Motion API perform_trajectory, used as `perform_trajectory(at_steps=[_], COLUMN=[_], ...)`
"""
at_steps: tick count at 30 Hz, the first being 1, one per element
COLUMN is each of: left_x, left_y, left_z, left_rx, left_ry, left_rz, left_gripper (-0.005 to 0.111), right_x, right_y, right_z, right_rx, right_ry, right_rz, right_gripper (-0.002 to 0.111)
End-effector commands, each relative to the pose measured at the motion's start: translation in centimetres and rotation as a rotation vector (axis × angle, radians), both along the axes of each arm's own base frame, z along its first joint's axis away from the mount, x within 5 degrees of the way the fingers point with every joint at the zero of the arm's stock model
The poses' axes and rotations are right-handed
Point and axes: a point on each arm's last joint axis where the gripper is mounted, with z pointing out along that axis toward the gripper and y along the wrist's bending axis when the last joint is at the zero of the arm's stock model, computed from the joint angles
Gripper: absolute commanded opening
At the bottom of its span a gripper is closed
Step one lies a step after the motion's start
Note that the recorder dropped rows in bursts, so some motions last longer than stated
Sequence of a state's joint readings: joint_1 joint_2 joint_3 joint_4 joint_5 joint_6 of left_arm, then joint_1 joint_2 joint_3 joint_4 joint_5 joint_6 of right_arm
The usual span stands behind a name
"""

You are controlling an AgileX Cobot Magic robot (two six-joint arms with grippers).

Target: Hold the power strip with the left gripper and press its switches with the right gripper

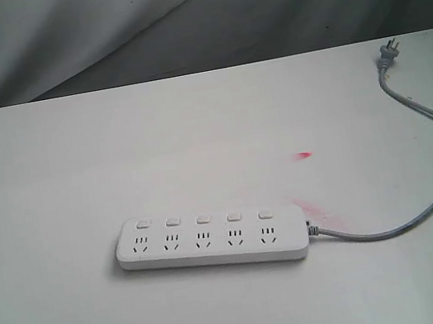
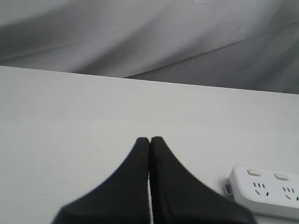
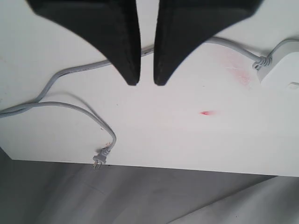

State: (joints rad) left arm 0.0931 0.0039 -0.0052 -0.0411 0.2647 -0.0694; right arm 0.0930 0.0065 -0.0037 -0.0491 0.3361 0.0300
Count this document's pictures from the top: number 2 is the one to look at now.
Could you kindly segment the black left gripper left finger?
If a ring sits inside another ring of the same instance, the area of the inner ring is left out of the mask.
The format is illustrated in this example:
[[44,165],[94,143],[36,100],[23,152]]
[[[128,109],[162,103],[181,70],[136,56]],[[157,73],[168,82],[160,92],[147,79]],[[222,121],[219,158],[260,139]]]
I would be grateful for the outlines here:
[[148,224],[150,142],[136,140],[123,163],[101,185],[63,206],[54,224]]

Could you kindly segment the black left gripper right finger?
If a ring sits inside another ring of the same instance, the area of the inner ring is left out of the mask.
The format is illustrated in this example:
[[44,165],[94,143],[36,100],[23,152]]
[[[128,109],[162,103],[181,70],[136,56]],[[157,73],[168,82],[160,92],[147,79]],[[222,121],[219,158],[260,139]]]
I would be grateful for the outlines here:
[[149,184],[156,224],[254,224],[252,213],[193,176],[162,137],[149,151]]

